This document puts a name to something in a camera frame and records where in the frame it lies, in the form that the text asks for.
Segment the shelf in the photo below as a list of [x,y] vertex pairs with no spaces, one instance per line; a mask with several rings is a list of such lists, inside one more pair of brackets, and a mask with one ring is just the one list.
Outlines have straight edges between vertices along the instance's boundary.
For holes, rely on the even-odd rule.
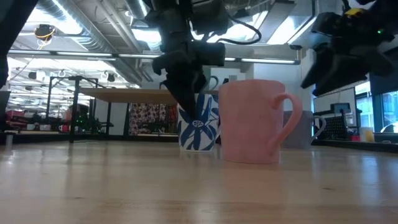
[[[168,90],[80,88],[80,93],[109,103],[177,104]],[[217,95],[218,91],[204,91],[204,93]]]

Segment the white pipe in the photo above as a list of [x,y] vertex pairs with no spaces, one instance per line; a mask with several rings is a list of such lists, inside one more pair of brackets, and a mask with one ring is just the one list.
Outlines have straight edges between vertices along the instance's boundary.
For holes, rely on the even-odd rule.
[[126,36],[126,34],[120,29],[120,27],[115,23],[115,21],[113,20],[112,16],[107,12],[107,10],[105,9],[105,7],[102,5],[100,0],[96,0],[96,4],[98,6],[98,8],[102,11],[102,13],[104,14],[104,16],[107,18],[107,20],[112,24],[113,28],[116,30],[116,32],[118,32],[118,34],[120,35],[120,37],[125,41],[125,43],[129,46],[129,48],[134,52],[136,51],[136,47],[134,46],[134,44],[129,40],[129,38]]
[[130,41],[134,44],[134,46],[136,46],[137,52],[141,53],[142,50],[139,46],[139,43],[138,43],[137,39],[135,38],[134,34],[132,33],[131,29],[127,28],[126,25],[124,24],[125,21],[123,21],[122,18],[120,18],[120,15],[118,14],[118,12],[116,12],[115,8],[112,6],[112,4],[108,0],[103,0],[103,3],[109,9],[109,11],[113,15],[113,17],[116,19],[116,21],[120,24],[120,26],[122,27],[124,32],[129,37]]

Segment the table surface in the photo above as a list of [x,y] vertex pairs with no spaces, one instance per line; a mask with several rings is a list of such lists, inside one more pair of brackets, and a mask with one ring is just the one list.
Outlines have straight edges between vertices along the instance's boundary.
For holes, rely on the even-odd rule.
[[[80,93],[112,103],[153,103],[176,105],[177,101],[168,90],[141,90],[115,88],[80,88]],[[218,91],[204,91],[218,94]]]
[[1,223],[398,223],[398,157],[314,147],[279,164],[174,143],[21,144],[0,152]]

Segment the black metal frame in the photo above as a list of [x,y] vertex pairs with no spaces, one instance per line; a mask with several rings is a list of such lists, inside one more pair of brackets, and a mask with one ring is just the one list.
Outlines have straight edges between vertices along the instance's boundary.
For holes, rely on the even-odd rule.
[[[50,114],[50,102],[51,102],[51,93],[52,93],[52,88],[56,87],[60,81],[63,79],[67,78],[68,80],[75,81],[75,92],[73,94],[73,104],[72,104],[72,119],[70,123],[70,131],[69,131],[69,142],[74,143],[75,142],[75,127],[76,127],[76,112],[77,112],[77,105],[78,105],[78,99],[79,99],[79,93],[80,93],[80,81],[86,80],[92,84],[95,84],[95,88],[98,88],[99,86],[101,88],[107,88],[106,86],[98,84],[98,79],[97,78],[85,78],[83,76],[77,75],[73,77],[50,77],[50,85],[49,85],[49,96],[47,98],[47,109],[45,111],[45,117],[46,120],[49,120],[49,114]],[[58,82],[52,85],[52,81],[54,79],[58,79]],[[112,103],[108,103],[108,114],[106,117],[106,134],[109,135],[109,126],[111,123],[111,107]],[[90,116],[95,118],[95,109],[96,109],[96,98],[94,99],[94,102],[92,103],[92,108],[91,108],[91,103],[90,103]]]

